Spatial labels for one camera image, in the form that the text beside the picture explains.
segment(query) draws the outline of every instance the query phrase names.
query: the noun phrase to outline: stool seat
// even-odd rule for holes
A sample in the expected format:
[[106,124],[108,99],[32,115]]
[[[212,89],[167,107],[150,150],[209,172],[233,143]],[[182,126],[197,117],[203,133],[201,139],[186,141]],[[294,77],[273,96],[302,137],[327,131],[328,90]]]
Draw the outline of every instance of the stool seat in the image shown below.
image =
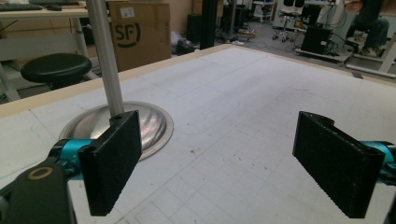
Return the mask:
[[21,69],[21,75],[31,82],[62,83],[82,80],[91,69],[91,61],[85,56],[56,53],[26,63]]

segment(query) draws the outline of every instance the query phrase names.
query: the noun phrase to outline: white table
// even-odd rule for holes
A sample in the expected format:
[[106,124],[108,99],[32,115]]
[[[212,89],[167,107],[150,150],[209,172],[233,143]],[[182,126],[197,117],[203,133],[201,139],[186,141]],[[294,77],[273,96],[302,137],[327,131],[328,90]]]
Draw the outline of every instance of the white table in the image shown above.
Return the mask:
[[[11,11],[0,12],[0,21],[20,20],[45,20],[71,18],[74,23],[75,33],[68,35],[45,35],[24,38],[0,39],[0,62],[42,56],[63,50],[80,49],[81,54],[88,57],[84,34],[79,18],[88,17],[84,8],[64,8],[62,11]],[[6,96],[11,100],[18,100],[20,96],[9,81],[2,65],[0,64],[0,81],[4,85]]]
[[[82,182],[70,181],[79,223],[383,223],[393,187],[377,184],[366,218],[351,220],[291,153],[301,110],[358,140],[396,143],[394,87],[229,45],[120,80],[124,101],[162,107],[174,133],[137,164],[107,217],[91,217]],[[0,105],[0,187],[46,158],[66,123],[105,103],[96,79]]]

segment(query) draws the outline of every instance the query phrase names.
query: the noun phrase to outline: office chair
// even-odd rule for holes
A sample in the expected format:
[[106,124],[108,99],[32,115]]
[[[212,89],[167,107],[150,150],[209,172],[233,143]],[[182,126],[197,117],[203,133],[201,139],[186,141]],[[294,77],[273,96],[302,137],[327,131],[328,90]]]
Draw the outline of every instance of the office chair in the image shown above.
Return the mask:
[[56,53],[29,61],[21,68],[21,75],[31,82],[47,83],[56,90],[78,84],[91,69],[91,61],[85,56]]
[[273,34],[273,40],[282,36],[282,42],[289,40],[294,41],[294,33],[287,31],[288,24],[291,18],[297,18],[302,15],[304,0],[284,0],[283,7],[279,10],[279,16],[283,17],[285,22],[283,24],[283,29],[281,31],[276,30]]

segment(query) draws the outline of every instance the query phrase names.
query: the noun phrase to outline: sf logo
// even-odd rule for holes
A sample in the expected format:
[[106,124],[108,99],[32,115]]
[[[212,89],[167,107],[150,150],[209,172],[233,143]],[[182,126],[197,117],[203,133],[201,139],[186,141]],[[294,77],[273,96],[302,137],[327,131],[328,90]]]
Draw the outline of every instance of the sf logo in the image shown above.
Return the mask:
[[135,24],[117,24],[116,25],[117,45],[120,48],[131,48],[140,41],[140,26]]

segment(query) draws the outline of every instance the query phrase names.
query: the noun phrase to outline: textured rubber pad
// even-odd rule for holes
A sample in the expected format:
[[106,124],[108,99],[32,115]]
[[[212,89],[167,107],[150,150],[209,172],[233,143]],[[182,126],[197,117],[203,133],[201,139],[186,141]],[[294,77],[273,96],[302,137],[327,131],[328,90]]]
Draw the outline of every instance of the textured rubber pad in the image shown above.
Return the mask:
[[333,125],[300,112],[293,155],[348,217],[364,218],[385,155]]
[[111,212],[141,155],[137,111],[112,118],[98,139],[78,151],[91,215]]

